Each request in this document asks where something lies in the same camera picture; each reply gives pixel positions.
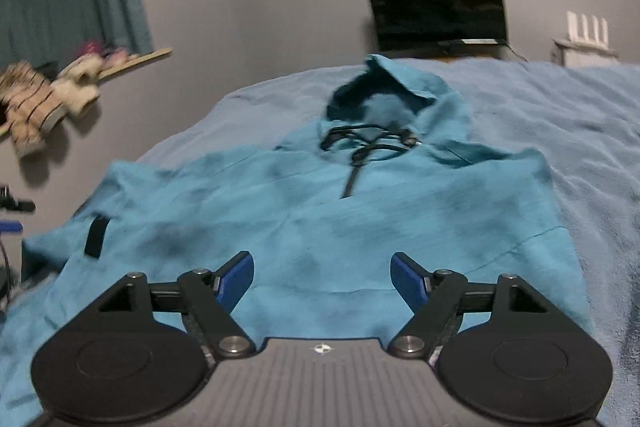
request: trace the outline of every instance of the black tag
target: black tag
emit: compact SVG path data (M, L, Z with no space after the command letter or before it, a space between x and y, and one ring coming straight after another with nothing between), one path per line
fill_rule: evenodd
M111 219L104 216L96 216L94 222L89 227L89 234L84 245L84 254L98 259L102 253L104 234Z

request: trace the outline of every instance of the stuffed animal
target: stuffed animal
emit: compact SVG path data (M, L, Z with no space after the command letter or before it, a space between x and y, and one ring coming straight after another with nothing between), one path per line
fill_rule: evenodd
M82 118L100 96L95 87L98 73L104 67L104 59L97 53L89 53L74 60L51 84L63 100L66 109L75 118Z
M0 75L0 101L18 158L43 149L43 136L66 115L63 100L27 62L12 64Z

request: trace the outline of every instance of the television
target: television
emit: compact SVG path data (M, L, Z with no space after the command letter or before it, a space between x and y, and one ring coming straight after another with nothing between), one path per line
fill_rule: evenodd
M370 0L380 51L507 44L502 0Z

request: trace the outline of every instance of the metal bolt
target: metal bolt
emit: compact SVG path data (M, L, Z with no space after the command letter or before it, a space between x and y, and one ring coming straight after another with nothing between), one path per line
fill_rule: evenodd
M416 353L424 349L424 340L414 335L403 335L394 340L394 347L402 353Z
M219 341L218 347L224 353L238 355L248 351L251 348L251 342L240 335L231 335Z

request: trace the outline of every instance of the drawstring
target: drawstring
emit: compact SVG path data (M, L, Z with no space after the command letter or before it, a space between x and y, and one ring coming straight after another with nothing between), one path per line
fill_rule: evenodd
M359 133L354 131L359 129L380 129L384 131L374 140L367 140L362 137ZM356 178L360 173L360 170L364 167L365 161L369 154L373 151L378 150L387 150L397 152L399 154L404 154L407 151L411 150L413 147L418 145L420 141L417 136L415 136L408 129L402 129L400 132L391 132L384 127L380 127L378 125L373 124L365 124L365 125L343 125L340 127L333 127L328 131L324 140L320 144L320 148L324 151L328 150L334 143L344 138L351 138L363 141L366 143L363 147L354 150L353 154L351 154L351 174L349 179L347 180L347 184L344 186L344 192L342 193L341 198L348 198L351 196L351 192L353 191L353 185L356 182ZM378 140L382 139L397 139L402 147L398 145L391 145L386 143L376 143Z

